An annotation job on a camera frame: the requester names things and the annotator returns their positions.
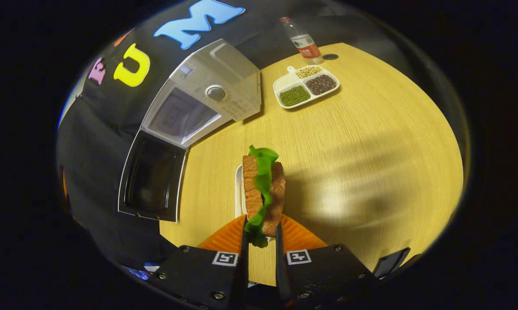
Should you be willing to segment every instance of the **open microwave door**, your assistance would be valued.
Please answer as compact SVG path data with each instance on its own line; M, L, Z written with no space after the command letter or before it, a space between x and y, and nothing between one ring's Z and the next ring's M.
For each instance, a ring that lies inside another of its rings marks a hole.
M131 146L119 187L119 212L178 222L186 150L145 131Z

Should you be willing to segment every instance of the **bread slice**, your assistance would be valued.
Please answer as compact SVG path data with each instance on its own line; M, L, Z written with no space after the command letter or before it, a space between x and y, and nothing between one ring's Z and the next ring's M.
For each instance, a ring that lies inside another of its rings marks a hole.
M243 165L243 192L245 197L245 208L247 218L251 219L263 206L261 192L253 185L253 179L257 176L257 160L253 156L244 156ZM273 202L267 208L267 216L263 223L263 234L267 237L276 236L276 227L280 223L282 210L284 208L284 197L286 192L286 179L282 164L276 161L272 165L271 195Z

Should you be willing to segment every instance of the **microwave dial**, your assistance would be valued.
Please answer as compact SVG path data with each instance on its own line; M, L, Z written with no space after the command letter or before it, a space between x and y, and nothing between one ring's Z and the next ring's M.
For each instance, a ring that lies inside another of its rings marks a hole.
M225 98L226 92L221 86L212 85L206 89L206 96L219 102Z

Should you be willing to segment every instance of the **red bottle label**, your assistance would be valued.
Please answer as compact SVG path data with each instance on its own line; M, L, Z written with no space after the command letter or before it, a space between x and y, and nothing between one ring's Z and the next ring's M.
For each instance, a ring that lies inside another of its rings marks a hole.
M320 56L320 51L310 36L292 40L304 58L315 58Z

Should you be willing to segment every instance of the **white microwave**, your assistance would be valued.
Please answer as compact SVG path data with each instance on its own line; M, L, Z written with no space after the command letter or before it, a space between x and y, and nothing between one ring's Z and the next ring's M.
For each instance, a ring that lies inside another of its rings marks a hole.
M118 211L178 222L186 150L261 109L259 69L220 39L190 54L150 104L127 155Z

